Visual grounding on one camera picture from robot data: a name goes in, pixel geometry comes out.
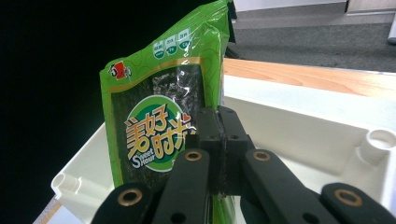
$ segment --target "brass insert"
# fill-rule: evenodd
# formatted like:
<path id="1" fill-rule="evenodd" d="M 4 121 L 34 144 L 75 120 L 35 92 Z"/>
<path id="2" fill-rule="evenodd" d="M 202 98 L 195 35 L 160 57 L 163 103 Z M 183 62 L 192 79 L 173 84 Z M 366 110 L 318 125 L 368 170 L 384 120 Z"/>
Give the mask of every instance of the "brass insert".
<path id="1" fill-rule="evenodd" d="M 263 152 L 263 151 L 257 151 L 253 154 L 254 159 L 258 161 L 269 161 L 271 159 L 270 154 Z"/>
<path id="2" fill-rule="evenodd" d="M 338 189 L 334 192 L 334 194 L 335 197 L 344 204 L 355 207 L 359 207 L 363 205 L 363 200 L 361 199 L 361 197 L 351 190 Z"/>
<path id="3" fill-rule="evenodd" d="M 198 151 L 190 151 L 185 157 L 188 161 L 198 161 L 202 158 L 202 154 Z"/>
<path id="4" fill-rule="evenodd" d="M 127 195 L 133 194 L 132 199 L 128 199 Z M 142 191 L 140 189 L 126 189 L 119 195 L 119 204 L 123 206 L 131 206 L 138 203 L 143 197 Z"/>

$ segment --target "red logo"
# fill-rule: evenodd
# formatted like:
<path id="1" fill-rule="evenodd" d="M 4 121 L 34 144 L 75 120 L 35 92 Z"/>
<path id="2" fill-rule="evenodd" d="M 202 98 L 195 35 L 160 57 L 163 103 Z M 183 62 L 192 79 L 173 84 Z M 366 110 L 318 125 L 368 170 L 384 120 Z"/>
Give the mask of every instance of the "red logo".
<path id="1" fill-rule="evenodd" d="M 123 61 L 120 61 L 118 63 L 112 64 L 110 66 L 110 69 L 108 70 L 108 73 L 110 73 L 111 76 L 119 80 L 122 78 L 130 77 L 131 69 L 129 67 L 125 67 Z"/>

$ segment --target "plastic packaging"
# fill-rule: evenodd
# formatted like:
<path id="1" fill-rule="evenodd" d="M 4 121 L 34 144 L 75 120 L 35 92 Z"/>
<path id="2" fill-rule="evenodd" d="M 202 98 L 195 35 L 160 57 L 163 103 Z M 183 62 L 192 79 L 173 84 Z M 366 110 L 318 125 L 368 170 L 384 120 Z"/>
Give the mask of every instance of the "plastic packaging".
<path id="1" fill-rule="evenodd" d="M 147 47 L 100 72 L 115 187 L 136 182 L 161 188 L 186 134 L 197 132 L 199 108 L 220 104 L 227 3 L 196 8 Z M 216 214 L 228 207 L 222 203 L 214 206 Z M 216 222 L 230 223 L 227 217 Z"/>

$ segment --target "white wall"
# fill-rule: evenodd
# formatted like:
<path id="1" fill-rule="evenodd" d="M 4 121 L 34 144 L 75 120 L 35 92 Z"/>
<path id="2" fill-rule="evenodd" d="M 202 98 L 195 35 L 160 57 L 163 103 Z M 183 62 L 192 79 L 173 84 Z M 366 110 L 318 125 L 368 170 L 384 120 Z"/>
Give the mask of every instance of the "white wall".
<path id="1" fill-rule="evenodd" d="M 236 11 L 250 11 L 275 7 L 299 7 L 346 1 L 347 0 L 233 0 Z"/>

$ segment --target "floor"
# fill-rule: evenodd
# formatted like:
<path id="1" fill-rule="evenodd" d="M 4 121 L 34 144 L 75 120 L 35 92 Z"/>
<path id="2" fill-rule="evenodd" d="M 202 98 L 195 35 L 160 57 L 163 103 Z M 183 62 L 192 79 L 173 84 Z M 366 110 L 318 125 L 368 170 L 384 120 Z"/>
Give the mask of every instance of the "floor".
<path id="1" fill-rule="evenodd" d="M 343 3 L 237 12 L 229 47 L 253 61 L 395 73 L 393 17 L 347 14 Z"/>

